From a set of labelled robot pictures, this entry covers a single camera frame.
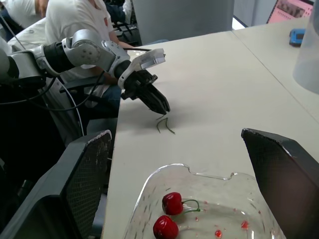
red cherry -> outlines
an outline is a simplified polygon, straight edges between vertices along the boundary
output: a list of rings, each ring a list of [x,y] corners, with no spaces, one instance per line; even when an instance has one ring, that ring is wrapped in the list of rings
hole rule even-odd
[[[166,194],[161,202],[163,211],[167,215],[178,215],[183,211],[183,204],[179,193]]]
[[[157,239],[175,239],[178,236],[178,226],[168,216],[161,216],[153,226]]]

black cable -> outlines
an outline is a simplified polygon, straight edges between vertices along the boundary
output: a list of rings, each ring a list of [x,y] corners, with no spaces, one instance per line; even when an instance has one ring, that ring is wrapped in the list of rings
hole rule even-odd
[[[21,94],[22,94],[22,96],[24,96],[24,97],[26,98],[26,100],[29,101],[31,104],[33,104],[34,106],[37,106],[37,107],[39,107],[39,108],[41,108],[41,109],[43,109],[43,110],[46,110],[46,111],[54,111],[54,112],[71,111],[71,110],[74,110],[74,109],[80,107],[81,105],[83,105],[85,102],[88,101],[88,99],[91,97],[91,95],[93,95],[93,92],[94,92],[95,88],[97,87],[97,85],[98,85],[100,79],[102,78],[103,74],[104,74],[104,71],[102,71],[102,73],[101,73],[100,76],[98,77],[96,83],[94,84],[94,86],[93,86],[93,88],[92,88],[92,90],[91,90],[91,93],[88,95],[87,98],[85,98],[84,101],[82,101],[80,104],[78,104],[78,105],[76,105],[76,106],[74,106],[74,107],[67,108],[67,109],[52,109],[52,108],[48,108],[48,107],[43,107],[43,106],[38,105],[37,103],[31,101],[30,99],[28,99],[27,96],[25,96],[24,94],[22,94],[22,93],[21,93]]]
[[[151,49],[144,48],[123,48],[125,51],[151,51]]]
[[[36,95],[36,96],[34,96],[34,97],[29,98],[29,100],[34,100],[34,99],[36,99],[36,98],[39,98],[39,97],[45,95],[45,94],[50,90],[50,88],[53,86],[53,83],[54,83],[55,79],[56,79],[56,77],[54,77],[54,78],[52,79],[52,81],[50,82],[50,84],[48,85],[48,87],[47,87],[43,92],[41,92],[40,94],[38,94],[38,95]],[[0,106],[16,105],[16,104],[24,103],[24,102],[27,102],[27,101],[28,101],[28,100],[21,100],[21,101],[0,103]]]

green stem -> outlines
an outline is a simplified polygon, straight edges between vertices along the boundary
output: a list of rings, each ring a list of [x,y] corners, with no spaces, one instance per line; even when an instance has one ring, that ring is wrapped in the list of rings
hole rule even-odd
[[[189,200],[186,200],[186,201],[182,202],[182,204],[187,203],[187,202],[196,202],[196,203],[197,203],[197,212],[200,212],[199,203],[198,203],[197,200],[195,200],[195,199],[189,199]]]
[[[167,121],[168,121],[168,118],[166,118],[166,123],[165,123],[166,128],[167,128],[171,133],[175,134],[175,132],[168,127]]]
[[[164,120],[166,120],[167,118],[165,118],[165,119],[162,119],[162,120],[160,120],[158,123],[157,123],[157,125],[156,125],[156,128],[158,129],[158,131],[159,131],[159,133],[160,133],[160,128],[159,128],[159,124],[160,124],[160,122],[162,122],[162,121],[164,121]]]
[[[197,203],[197,209],[195,209],[195,210],[189,210],[189,211],[183,212],[183,213],[179,214],[179,215],[175,218],[175,220],[176,220],[177,218],[181,217],[182,215],[186,214],[186,213],[191,213],[191,212],[200,212],[199,203],[198,203],[198,201],[197,201],[197,200],[195,200],[195,199],[189,199],[189,200],[186,200],[186,201],[182,202],[182,204],[184,204],[184,203],[186,203],[186,202],[189,202],[189,201],[194,201],[194,202],[196,202],[196,203]]]

cable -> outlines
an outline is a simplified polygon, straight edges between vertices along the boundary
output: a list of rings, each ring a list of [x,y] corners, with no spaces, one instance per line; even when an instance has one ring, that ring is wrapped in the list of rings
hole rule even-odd
[[[123,48],[125,51],[151,51],[151,49],[144,48]]]
[[[17,36],[15,35],[15,33],[12,31],[12,29],[9,27],[8,23],[6,22],[6,20],[4,19],[4,17],[2,16],[2,14],[0,13],[0,17],[2,19],[2,21],[5,23],[5,25],[7,26],[7,28],[9,29],[9,31],[11,32],[11,34],[15,37],[15,39],[20,43],[20,45],[22,46],[22,48],[24,50],[26,50],[26,48],[22,45],[22,43],[19,41],[19,39],[17,38]]]
[[[98,85],[100,79],[102,78],[104,72],[105,72],[105,71],[102,71],[102,73],[99,75],[99,77],[98,77],[96,83],[94,84],[94,86],[93,86],[93,88],[92,88],[92,90],[91,90],[91,93],[88,95],[88,97],[85,98],[85,100],[82,101],[81,103],[79,103],[77,106],[74,106],[74,107],[71,107],[71,108],[67,108],[67,109],[52,109],[52,108],[49,108],[49,107],[43,107],[43,106],[38,105],[37,103],[33,102],[32,100],[30,100],[30,99],[29,99],[26,95],[24,95],[23,93],[21,93],[21,95],[22,95],[23,97],[25,97],[26,100],[29,101],[29,102],[30,102],[31,104],[33,104],[34,106],[37,106],[37,107],[39,107],[39,108],[41,108],[41,109],[43,109],[43,110],[46,110],[46,111],[53,111],[53,112],[71,111],[71,110],[74,110],[74,109],[80,107],[81,105],[83,105],[85,102],[88,101],[88,99],[91,97],[91,95],[93,95],[93,92],[94,92],[95,88],[97,87],[97,85]]]
[[[65,89],[66,93],[69,95],[69,97],[71,98],[71,101],[73,102],[74,106],[76,106],[76,103],[73,99],[73,97],[71,96],[71,93],[68,91],[68,89],[64,86],[64,84],[62,84],[62,82],[57,79],[58,82],[60,82],[60,84],[62,85],[62,87]],[[82,130],[82,136],[84,136],[84,130],[83,130],[83,125],[82,125],[82,120],[81,120],[81,116],[80,116],[80,112],[79,112],[79,109],[76,108],[76,112],[78,113],[78,116],[79,116],[79,121],[80,121],[80,125],[81,125],[81,130]]]
[[[54,77],[52,79],[52,81],[50,82],[50,84],[48,85],[48,87],[43,91],[41,92],[40,94],[38,94],[37,96],[34,96],[32,98],[29,98],[29,100],[34,100],[36,98],[39,98],[41,96],[43,96],[44,94],[46,94],[50,88],[53,86],[53,83],[55,81],[56,77]],[[8,106],[8,105],[16,105],[16,104],[20,104],[20,103],[23,103],[23,102],[27,102],[28,100],[21,100],[21,101],[14,101],[14,102],[7,102],[7,103],[0,103],[0,106]]]

laptop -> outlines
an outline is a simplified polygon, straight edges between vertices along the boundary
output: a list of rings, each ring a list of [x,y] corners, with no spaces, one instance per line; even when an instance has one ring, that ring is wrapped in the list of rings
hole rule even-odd
[[[314,2],[310,0],[277,0],[267,23],[310,16]]]

